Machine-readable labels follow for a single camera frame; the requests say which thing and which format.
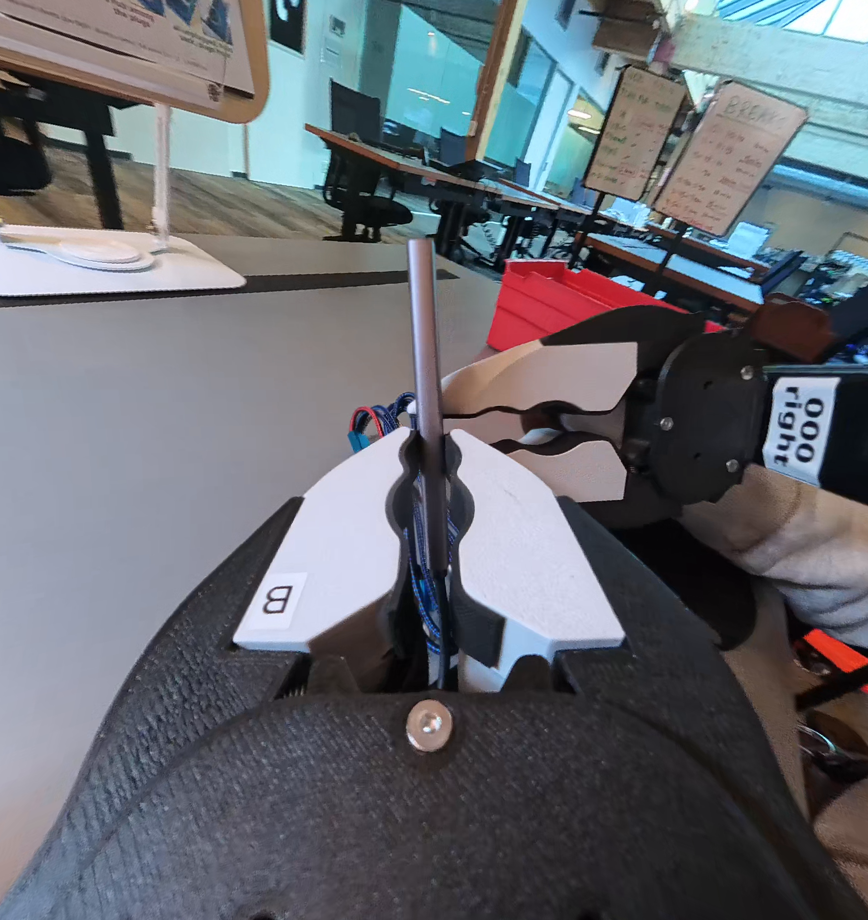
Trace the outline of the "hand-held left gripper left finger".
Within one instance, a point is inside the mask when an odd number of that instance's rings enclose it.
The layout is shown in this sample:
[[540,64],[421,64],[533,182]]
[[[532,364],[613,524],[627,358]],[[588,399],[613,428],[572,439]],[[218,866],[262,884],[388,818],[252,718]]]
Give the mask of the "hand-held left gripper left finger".
[[411,574],[417,434],[353,454],[302,498],[233,636],[244,650],[342,658],[380,691],[418,649]]

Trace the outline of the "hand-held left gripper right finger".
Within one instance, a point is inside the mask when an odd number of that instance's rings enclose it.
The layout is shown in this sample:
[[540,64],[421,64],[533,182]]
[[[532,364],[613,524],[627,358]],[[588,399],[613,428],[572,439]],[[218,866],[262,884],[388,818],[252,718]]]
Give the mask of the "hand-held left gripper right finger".
[[445,444],[460,690],[497,692],[528,656],[619,649],[624,628],[566,515],[580,507],[471,433]]

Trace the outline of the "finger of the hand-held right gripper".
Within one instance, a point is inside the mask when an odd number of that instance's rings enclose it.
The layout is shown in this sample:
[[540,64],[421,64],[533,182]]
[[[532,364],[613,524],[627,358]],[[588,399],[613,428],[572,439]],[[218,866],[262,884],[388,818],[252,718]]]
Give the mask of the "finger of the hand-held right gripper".
[[461,419],[491,410],[524,413],[543,404],[606,413],[632,385],[637,357],[638,346],[631,341],[554,346],[534,340],[446,377],[443,415]]
[[540,478],[557,497],[595,503],[625,496],[626,466],[614,444],[599,435],[534,429],[492,447]]

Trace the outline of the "red plastic bin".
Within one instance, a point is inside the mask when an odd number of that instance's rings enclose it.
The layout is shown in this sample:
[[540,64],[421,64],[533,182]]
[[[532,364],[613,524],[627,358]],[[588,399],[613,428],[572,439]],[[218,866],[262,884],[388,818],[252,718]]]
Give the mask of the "red plastic bin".
[[680,344],[724,327],[667,301],[560,260],[511,260],[486,339],[495,351],[600,343]]

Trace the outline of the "person's right forearm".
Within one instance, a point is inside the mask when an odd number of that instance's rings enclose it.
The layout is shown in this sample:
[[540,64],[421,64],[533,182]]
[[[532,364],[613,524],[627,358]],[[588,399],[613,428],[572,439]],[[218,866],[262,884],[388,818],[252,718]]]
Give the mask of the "person's right forearm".
[[716,502],[684,507],[705,546],[770,582],[796,616],[868,649],[868,507],[760,466]]

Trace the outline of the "brown wooden chair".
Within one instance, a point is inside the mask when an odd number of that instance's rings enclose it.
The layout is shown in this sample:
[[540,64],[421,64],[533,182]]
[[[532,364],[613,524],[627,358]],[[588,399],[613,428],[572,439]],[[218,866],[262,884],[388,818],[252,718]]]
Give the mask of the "brown wooden chair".
[[826,311],[784,293],[768,294],[745,322],[744,331],[785,363],[823,363],[843,346]]

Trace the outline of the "grey top desk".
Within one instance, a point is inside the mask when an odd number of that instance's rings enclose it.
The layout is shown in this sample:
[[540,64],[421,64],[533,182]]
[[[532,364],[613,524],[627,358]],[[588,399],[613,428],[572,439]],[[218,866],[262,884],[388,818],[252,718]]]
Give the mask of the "grey top desk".
[[735,274],[710,268],[647,242],[589,234],[587,267],[642,284],[649,295],[664,293],[673,305],[717,316],[752,316],[763,305],[762,288]]

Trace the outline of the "handwritten whiteboard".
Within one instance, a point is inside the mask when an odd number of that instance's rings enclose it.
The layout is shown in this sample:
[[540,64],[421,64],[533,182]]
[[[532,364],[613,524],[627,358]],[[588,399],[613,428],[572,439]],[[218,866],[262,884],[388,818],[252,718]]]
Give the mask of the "handwritten whiteboard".
[[725,236],[808,120],[808,110],[725,80],[662,184],[653,210]]
[[583,186],[639,201],[688,94],[683,82],[633,64],[623,68]]

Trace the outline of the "black office chair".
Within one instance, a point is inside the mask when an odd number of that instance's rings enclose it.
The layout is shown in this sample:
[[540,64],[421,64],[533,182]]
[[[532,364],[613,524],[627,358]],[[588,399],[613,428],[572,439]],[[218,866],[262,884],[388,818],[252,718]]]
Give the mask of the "black office chair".
[[[378,98],[332,79],[329,100],[333,132],[375,147],[382,143],[382,108]],[[412,223],[410,209],[395,201],[393,193],[389,196],[378,194],[382,178],[379,169],[337,147],[330,148],[329,152],[323,198],[326,204],[343,214],[339,240],[378,243],[383,228]]]

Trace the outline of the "long wooden office desk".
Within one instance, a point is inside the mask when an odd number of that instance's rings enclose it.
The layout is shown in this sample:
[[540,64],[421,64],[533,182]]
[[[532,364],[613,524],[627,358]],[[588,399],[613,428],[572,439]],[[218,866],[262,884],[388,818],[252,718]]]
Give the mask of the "long wooden office desk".
[[498,178],[464,178],[426,164],[422,159],[398,153],[387,147],[375,147],[356,138],[308,124],[308,133],[355,159],[370,163],[380,170],[392,193],[407,193],[423,197],[437,205],[440,217],[433,236],[435,250],[446,259],[453,259],[463,240],[465,228],[474,223],[474,214],[486,210],[506,219],[505,234],[497,246],[492,265],[503,270],[512,258],[523,234],[524,224],[538,215],[558,216],[568,210],[565,203],[548,201],[526,190],[513,187]]

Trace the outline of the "white poster stand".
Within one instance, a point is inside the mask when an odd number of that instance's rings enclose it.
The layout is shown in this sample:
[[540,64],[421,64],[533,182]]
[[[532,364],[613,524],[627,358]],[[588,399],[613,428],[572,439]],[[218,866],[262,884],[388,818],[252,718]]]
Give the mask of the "white poster stand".
[[172,109],[156,103],[150,233],[0,222],[0,297],[228,291],[238,272],[171,235]]

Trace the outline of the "person's beige trousers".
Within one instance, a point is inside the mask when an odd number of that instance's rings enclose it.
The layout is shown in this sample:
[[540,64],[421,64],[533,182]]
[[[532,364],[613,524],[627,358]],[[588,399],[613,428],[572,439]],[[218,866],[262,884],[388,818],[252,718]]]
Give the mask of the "person's beige trousers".
[[868,696],[798,714],[816,686],[793,662],[785,606],[762,596],[750,636],[723,653],[765,731],[792,798],[868,907]]

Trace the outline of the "black phone sign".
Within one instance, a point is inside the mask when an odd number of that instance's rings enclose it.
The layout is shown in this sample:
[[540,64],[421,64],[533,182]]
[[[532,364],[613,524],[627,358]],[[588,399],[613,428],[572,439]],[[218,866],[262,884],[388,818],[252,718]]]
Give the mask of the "black phone sign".
[[269,38],[302,56],[306,44],[307,1],[268,1]]

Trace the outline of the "wooden desk with black legs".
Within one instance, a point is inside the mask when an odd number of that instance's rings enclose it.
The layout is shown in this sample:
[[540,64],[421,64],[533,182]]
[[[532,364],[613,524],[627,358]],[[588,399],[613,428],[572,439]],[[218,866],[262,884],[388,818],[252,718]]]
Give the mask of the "wooden desk with black legs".
[[21,197],[52,181],[41,127],[83,134],[97,209],[104,229],[123,229],[115,173],[105,140],[115,135],[113,109],[135,102],[45,77],[0,70],[0,196]]

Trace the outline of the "rounded wooden board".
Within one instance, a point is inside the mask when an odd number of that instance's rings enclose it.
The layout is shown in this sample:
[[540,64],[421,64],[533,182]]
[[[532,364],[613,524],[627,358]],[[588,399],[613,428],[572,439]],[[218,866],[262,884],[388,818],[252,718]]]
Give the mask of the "rounded wooden board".
[[45,77],[55,82],[79,86],[132,102],[148,105],[162,103],[175,109],[192,111],[229,123],[249,123],[263,111],[269,90],[266,16],[264,5],[260,1],[245,1],[239,4],[255,83],[255,93],[251,97],[227,87],[210,84],[204,84],[198,90],[180,89],[175,97],[172,94],[172,86],[126,86],[113,79],[73,72],[54,64],[42,67],[41,61],[31,61],[16,54],[9,57],[0,55],[0,69]]

